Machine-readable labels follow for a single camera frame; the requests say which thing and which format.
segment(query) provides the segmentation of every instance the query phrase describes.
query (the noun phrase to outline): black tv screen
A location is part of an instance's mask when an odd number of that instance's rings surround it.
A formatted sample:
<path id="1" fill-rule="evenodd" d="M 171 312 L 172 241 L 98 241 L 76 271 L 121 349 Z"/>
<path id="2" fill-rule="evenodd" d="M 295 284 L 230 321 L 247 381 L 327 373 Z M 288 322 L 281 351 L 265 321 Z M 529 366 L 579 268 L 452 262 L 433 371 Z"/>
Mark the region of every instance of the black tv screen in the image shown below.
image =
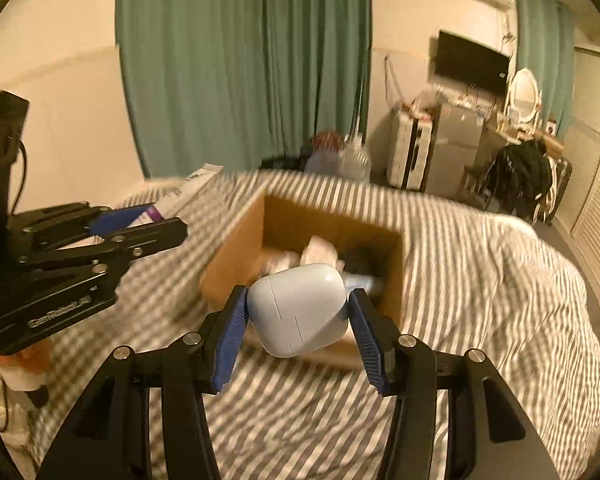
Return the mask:
<path id="1" fill-rule="evenodd" d="M 462 36 L 440 31 L 436 75 L 503 96 L 507 93 L 508 72 L 508 56 Z"/>

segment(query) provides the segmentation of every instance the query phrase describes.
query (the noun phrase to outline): striped blanket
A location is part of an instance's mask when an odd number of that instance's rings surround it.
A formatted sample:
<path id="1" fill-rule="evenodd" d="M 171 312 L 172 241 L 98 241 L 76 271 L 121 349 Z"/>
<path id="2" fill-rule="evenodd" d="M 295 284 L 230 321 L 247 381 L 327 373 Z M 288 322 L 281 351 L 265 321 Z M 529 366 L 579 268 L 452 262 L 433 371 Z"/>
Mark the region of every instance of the striped blanket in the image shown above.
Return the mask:
<path id="1" fill-rule="evenodd" d="M 600 348 L 574 266 L 532 235 L 462 205 L 281 171 L 215 177 L 180 215 L 189 225 L 180 247 L 138 260 L 122 279 L 115 306 L 54 337 L 50 401 L 32 422 L 36 460 L 116 346 L 161 348 L 200 325 L 207 313 L 200 275 L 263 190 L 401 232 L 402 332 L 453 354 L 483 349 L 560 477 L 578 477 L 600 433 Z M 205 406 L 225 479 L 374 478 L 393 409 L 364 372 L 277 359 L 246 345 L 231 383 L 218 396 L 205 396 Z M 446 409 L 440 392 L 432 479 L 444 475 Z M 151 396 L 150 436 L 154 478 L 165 478 L 159 390 Z"/>

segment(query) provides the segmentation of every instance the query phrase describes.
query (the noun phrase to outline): cardboard box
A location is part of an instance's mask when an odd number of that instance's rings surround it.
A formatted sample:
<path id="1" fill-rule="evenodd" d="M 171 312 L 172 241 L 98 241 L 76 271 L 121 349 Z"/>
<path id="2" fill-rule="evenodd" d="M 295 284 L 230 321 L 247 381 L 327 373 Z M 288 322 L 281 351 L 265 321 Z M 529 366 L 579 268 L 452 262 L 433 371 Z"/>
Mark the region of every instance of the cardboard box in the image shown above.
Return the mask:
<path id="1" fill-rule="evenodd" d="M 332 243 L 338 254 L 365 248 L 374 260 L 384 262 L 384 292 L 374 305 L 401 327 L 404 322 L 402 235 L 271 195 L 263 195 L 254 202 L 216 253 L 200 279 L 203 297 L 214 310 L 221 310 L 235 285 L 251 286 L 263 264 L 274 254 L 284 251 L 301 254 L 313 235 Z M 251 325 L 245 339 L 250 344 L 260 344 Z M 343 368 L 362 367 L 358 347 L 350 338 L 300 358 Z"/>

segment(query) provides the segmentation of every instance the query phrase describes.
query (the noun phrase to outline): teal object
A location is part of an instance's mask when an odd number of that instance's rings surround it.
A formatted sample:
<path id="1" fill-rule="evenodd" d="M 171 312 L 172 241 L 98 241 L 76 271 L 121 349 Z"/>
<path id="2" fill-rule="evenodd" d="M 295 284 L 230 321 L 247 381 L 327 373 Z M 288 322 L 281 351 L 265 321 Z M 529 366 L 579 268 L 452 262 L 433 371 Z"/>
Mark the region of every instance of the teal object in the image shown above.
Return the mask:
<path id="1" fill-rule="evenodd" d="M 116 0 L 116 41 L 147 176 L 366 130 L 371 0 Z"/>
<path id="2" fill-rule="evenodd" d="M 555 116 L 563 139 L 571 117 L 575 63 L 571 11 L 557 0 L 516 0 L 518 56 L 516 68 L 529 68 L 542 91 L 540 118 Z"/>

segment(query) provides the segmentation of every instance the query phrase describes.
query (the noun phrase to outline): oval mirror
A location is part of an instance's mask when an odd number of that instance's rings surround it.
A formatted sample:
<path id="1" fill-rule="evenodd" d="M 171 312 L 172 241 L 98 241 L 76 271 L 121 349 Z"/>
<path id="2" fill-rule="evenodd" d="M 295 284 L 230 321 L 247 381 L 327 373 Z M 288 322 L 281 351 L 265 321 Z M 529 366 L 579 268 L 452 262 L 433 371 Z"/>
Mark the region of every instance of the oval mirror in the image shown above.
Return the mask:
<path id="1" fill-rule="evenodd" d="M 540 92 L 534 73 L 528 68 L 518 70 L 509 85 L 507 101 L 520 114 L 520 124 L 526 124 L 534 119 L 539 107 Z"/>

